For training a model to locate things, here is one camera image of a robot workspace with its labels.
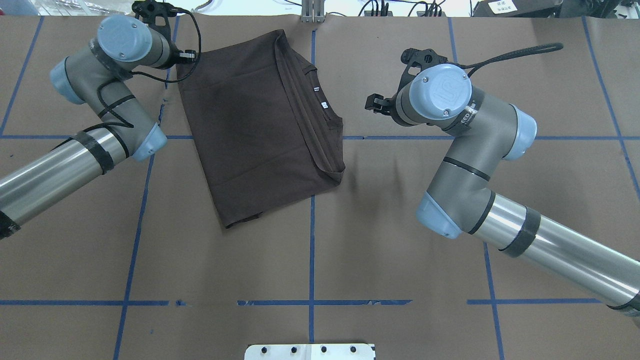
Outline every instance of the silver metal tube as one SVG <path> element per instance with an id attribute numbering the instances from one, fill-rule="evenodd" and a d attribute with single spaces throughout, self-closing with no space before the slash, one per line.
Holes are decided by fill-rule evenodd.
<path id="1" fill-rule="evenodd" d="M 506 250 L 523 231 L 530 209 L 496 195 L 491 210 L 475 235 Z M 611 307 L 638 299 L 640 262 L 616 252 L 547 217 L 521 256 L 557 274 Z M 626 315 L 640 315 L 626 309 Z"/>
<path id="2" fill-rule="evenodd" d="M 110 153 L 114 164 L 125 159 L 120 142 L 107 129 L 88 134 Z M 22 225 L 100 175 L 102 168 L 89 150 L 71 140 L 0 179 L 0 211 Z"/>

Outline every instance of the black cloth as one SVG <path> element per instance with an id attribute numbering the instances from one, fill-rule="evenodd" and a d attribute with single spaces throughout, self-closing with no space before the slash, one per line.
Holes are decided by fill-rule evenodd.
<path id="1" fill-rule="evenodd" d="M 284 30 L 202 53 L 179 89 L 225 227 L 342 181 L 342 118 Z"/>

